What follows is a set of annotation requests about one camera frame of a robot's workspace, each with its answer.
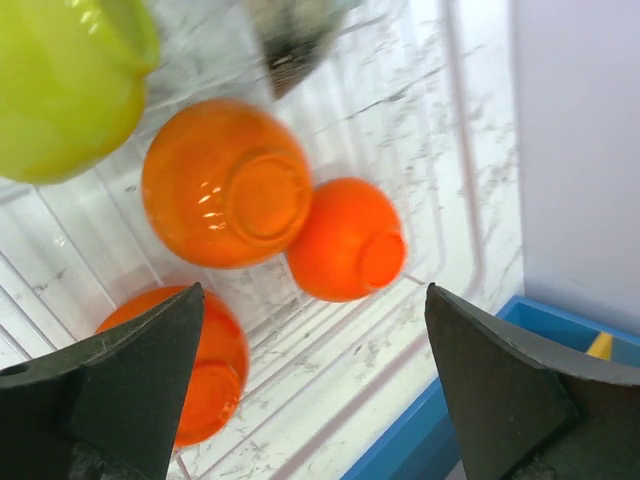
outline green mug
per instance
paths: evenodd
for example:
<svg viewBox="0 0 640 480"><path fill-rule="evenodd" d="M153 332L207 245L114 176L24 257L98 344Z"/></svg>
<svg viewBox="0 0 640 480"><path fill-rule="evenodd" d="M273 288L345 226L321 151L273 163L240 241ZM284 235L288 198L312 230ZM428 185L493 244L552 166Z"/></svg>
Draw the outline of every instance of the green mug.
<svg viewBox="0 0 640 480"><path fill-rule="evenodd" d="M142 0L2 0L0 176L64 181L135 130L159 61Z"/></svg>

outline orange bowl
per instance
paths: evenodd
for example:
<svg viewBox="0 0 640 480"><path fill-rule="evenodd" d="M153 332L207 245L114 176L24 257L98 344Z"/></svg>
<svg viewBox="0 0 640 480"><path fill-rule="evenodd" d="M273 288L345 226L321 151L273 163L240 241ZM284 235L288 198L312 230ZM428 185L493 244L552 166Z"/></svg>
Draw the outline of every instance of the orange bowl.
<svg viewBox="0 0 640 480"><path fill-rule="evenodd" d="M142 193L158 237L188 262L253 265L291 244L309 213L302 148L275 118L232 99L197 103L154 139Z"/></svg>
<svg viewBox="0 0 640 480"><path fill-rule="evenodd" d="M160 288L130 300L112 313L96 333L141 315L184 288ZM222 301L205 292L202 333L176 447L202 442L227 423L240 401L248 374L249 347L242 329Z"/></svg>
<svg viewBox="0 0 640 480"><path fill-rule="evenodd" d="M340 178L318 187L307 222L287 252L296 282L345 302L390 284L407 254L393 205L373 185Z"/></svg>

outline white marble surface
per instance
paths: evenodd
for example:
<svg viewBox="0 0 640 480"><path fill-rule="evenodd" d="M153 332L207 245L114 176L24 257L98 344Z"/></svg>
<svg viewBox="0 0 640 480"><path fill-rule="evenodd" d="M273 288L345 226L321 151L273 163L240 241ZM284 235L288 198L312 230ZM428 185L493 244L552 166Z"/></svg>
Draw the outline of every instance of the white marble surface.
<svg viewBox="0 0 640 480"><path fill-rule="evenodd" d="M365 2L328 60L275 105L236 1L150 3L165 61L130 141L63 185L0 185L0 323L42 355L50 347L16 307L59 348L158 280L202 281L247 331L252 371L228 427L181 452L169 478L339 478L435 375L424 288L405 277L361 302L329 305L297 290L282 256L242 271L187 265L144 219L144 152L189 103L232 95L261 105L301 139L317 182L355 174L391 196L410 243L407 274L496 311L522 286L508 2L456 2L466 163L439 1ZM0 368L19 360L0 341Z"/></svg>

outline blue box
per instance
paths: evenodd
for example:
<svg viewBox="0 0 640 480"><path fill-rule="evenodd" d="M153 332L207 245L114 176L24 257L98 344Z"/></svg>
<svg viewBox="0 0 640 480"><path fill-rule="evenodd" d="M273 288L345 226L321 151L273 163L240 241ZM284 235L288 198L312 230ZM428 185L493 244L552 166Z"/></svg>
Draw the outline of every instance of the blue box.
<svg viewBox="0 0 640 480"><path fill-rule="evenodd" d="M586 352L600 332L613 335L611 360L640 367L640 339L523 297L496 315L530 332ZM342 480L444 480L460 450L435 380L342 477Z"/></svg>

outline white wall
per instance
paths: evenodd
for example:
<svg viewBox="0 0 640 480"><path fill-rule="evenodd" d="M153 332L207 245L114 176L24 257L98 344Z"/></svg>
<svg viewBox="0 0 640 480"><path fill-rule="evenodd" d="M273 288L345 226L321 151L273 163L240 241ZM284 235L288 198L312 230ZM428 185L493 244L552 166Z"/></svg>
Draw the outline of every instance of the white wall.
<svg viewBox="0 0 640 480"><path fill-rule="evenodd" d="M513 4L526 295L640 333L640 3Z"/></svg>

